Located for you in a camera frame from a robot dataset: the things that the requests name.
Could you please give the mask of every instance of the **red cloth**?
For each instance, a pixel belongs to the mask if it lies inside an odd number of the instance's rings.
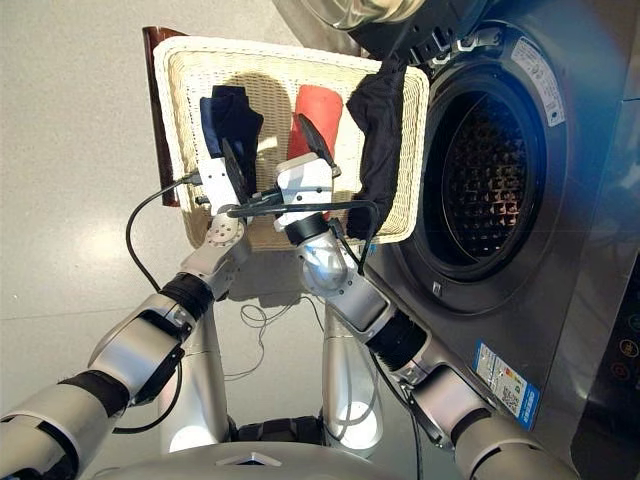
[[[342,116],[342,98],[333,90],[315,85],[302,85],[296,98],[295,113],[304,114],[318,129],[327,143],[331,156],[335,156],[338,125]],[[294,115],[289,133],[287,160],[309,153],[307,141]]]

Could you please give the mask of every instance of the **label sticker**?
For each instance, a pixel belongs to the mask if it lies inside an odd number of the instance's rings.
[[[533,427],[533,417],[540,392],[518,375],[484,343],[478,342],[473,370],[527,430]]]
[[[555,127],[564,122],[564,106],[558,82],[551,67],[536,47],[525,37],[520,37],[511,52],[511,59],[525,71],[535,85],[547,115],[547,124]]]

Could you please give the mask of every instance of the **laundry basket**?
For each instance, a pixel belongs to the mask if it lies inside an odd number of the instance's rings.
[[[251,108],[264,116],[256,160],[261,191],[273,187],[276,165],[286,160],[298,88],[329,88],[346,105],[358,83],[377,72],[380,62],[282,45],[174,37],[156,47],[154,66],[174,177],[209,158],[200,123],[200,98],[210,97],[214,85],[237,85],[245,87]],[[407,69],[398,188],[393,208],[374,242],[403,240],[415,226],[428,88],[423,72]],[[335,162],[342,175],[334,180],[333,201],[350,200],[360,190],[363,144],[364,135],[345,106],[335,146]],[[202,194],[201,187],[180,186],[178,190],[187,236],[194,247],[203,242],[210,218],[206,207],[195,201]],[[286,235],[274,230],[271,216],[255,218],[249,226],[249,238],[254,250],[292,248]]]

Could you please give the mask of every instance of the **black joint band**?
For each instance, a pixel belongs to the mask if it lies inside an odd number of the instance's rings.
[[[477,410],[473,410],[467,413],[464,417],[462,417],[462,420],[456,423],[455,427],[453,427],[453,430],[451,430],[451,443],[456,446],[460,435],[462,435],[467,428],[469,428],[477,421],[482,420],[483,418],[489,418],[490,416],[491,413],[485,408],[478,408]]]
[[[160,293],[178,302],[198,320],[213,302],[213,294],[205,282],[190,273],[179,273]]]
[[[405,366],[422,348],[426,332],[398,310],[387,324],[367,342],[392,372]]]
[[[129,390],[118,380],[98,370],[88,370],[67,378],[60,385],[74,385],[100,400],[107,417],[123,410],[129,403]]]
[[[71,440],[58,430],[56,427],[47,422],[40,422],[37,429],[49,435],[55,442],[60,445],[64,452],[64,457],[48,472],[48,478],[75,478],[80,467],[80,458]]]
[[[322,213],[314,213],[302,220],[290,223],[284,227],[284,231],[287,233],[289,241],[298,246],[305,240],[308,240],[316,235],[320,235],[329,230],[327,221],[322,216]]]

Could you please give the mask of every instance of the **dark blue cloth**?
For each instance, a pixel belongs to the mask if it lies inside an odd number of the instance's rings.
[[[376,203],[379,213],[376,232],[389,216],[396,196],[406,70],[401,60],[383,61],[378,73],[364,77],[347,102],[351,117],[364,133],[360,162],[362,190],[353,199]],[[371,220],[366,208],[349,210],[347,235],[366,239]]]
[[[244,87],[216,85],[211,98],[200,99],[202,132],[212,158],[221,157],[226,138],[247,182],[247,194],[256,192],[258,135],[264,118],[251,110]]]

